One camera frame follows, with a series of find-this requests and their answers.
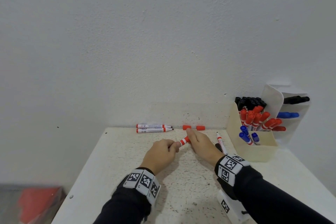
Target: table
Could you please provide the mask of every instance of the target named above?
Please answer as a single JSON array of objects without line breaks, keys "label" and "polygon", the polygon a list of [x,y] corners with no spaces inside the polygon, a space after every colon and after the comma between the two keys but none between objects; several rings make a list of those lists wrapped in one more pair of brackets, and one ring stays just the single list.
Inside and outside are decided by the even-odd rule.
[{"label": "table", "polygon": [[[217,131],[228,152],[236,153],[225,130],[204,133],[216,143]],[[182,129],[137,134],[135,128],[107,128],[52,224],[92,224],[115,186],[140,165],[153,142],[185,136]],[[336,198],[289,150],[279,149],[270,162],[251,165],[264,179],[336,223]],[[162,188],[147,223],[230,223],[216,199],[220,186],[213,168],[190,145],[180,148],[175,161],[157,179]]]}]

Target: beige box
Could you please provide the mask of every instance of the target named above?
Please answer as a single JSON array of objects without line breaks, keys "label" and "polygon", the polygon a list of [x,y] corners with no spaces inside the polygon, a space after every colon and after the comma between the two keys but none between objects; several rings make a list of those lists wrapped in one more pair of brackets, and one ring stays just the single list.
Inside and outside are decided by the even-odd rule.
[{"label": "beige box", "polygon": [[250,134],[256,132],[260,139],[260,145],[248,145],[239,137],[241,132],[239,112],[236,103],[233,103],[226,132],[228,133],[237,154],[250,162],[267,162],[275,154],[278,144],[274,139],[273,133],[263,131],[250,131]]}]

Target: hand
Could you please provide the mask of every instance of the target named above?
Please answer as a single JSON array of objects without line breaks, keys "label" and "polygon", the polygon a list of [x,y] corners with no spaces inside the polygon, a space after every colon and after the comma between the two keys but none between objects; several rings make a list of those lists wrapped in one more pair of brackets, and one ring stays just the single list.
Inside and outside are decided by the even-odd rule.
[{"label": "hand", "polygon": [[179,143],[170,139],[154,142],[143,158],[140,167],[149,168],[154,175],[157,175],[174,161],[175,153],[179,152]]},{"label": "hand", "polygon": [[218,160],[224,156],[210,141],[207,135],[194,131],[191,128],[187,128],[187,135],[196,154],[213,167],[215,167]]}]

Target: black sleeve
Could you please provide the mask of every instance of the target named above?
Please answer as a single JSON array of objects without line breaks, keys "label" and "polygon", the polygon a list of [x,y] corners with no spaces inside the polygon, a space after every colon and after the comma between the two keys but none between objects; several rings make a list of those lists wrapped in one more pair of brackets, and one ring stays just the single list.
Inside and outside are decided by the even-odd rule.
[{"label": "black sleeve", "polygon": [[111,199],[106,202],[93,224],[140,224],[151,212],[146,196],[136,189],[124,188],[125,179],[118,185]]},{"label": "black sleeve", "polygon": [[[223,158],[216,164],[216,174]],[[223,181],[220,184],[225,191],[226,183]],[[243,167],[236,175],[233,193],[258,224],[332,223],[299,200],[265,181],[263,176],[251,166]]]}]

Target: black and white square pattern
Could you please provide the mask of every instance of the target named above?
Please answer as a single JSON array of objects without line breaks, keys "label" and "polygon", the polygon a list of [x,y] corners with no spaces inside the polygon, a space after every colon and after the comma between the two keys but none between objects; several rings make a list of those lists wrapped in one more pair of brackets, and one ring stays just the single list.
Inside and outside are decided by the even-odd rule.
[{"label": "black and white square pattern", "polygon": [[242,162],[242,161],[245,161],[245,159],[239,157],[239,156],[233,156],[232,158],[234,158],[235,160],[239,161],[239,162]]},{"label": "black and white square pattern", "polygon": [[138,173],[131,173],[127,180],[131,182],[136,182],[140,175],[141,174],[138,174]]},{"label": "black and white square pattern", "polygon": [[227,183],[229,182],[229,172],[226,171],[225,169],[222,169],[222,176],[221,178],[226,181]]},{"label": "black and white square pattern", "polygon": [[143,175],[140,181],[140,183],[148,189],[149,189],[151,182],[152,182],[152,179],[147,177],[146,175]]},{"label": "black and white square pattern", "polygon": [[150,189],[150,192],[152,193],[153,197],[156,197],[156,194],[158,193],[158,187],[156,186],[155,182],[153,182],[152,188]]},{"label": "black and white square pattern", "polygon": [[228,213],[229,210],[230,210],[230,208],[229,208],[229,206],[225,203],[224,200],[222,200],[221,205],[222,205],[224,211],[225,211],[226,213]]},{"label": "black and white square pattern", "polygon": [[237,165],[238,163],[233,161],[232,159],[229,159],[228,162],[224,164],[225,167],[227,167],[229,170],[233,170],[233,168]]}]

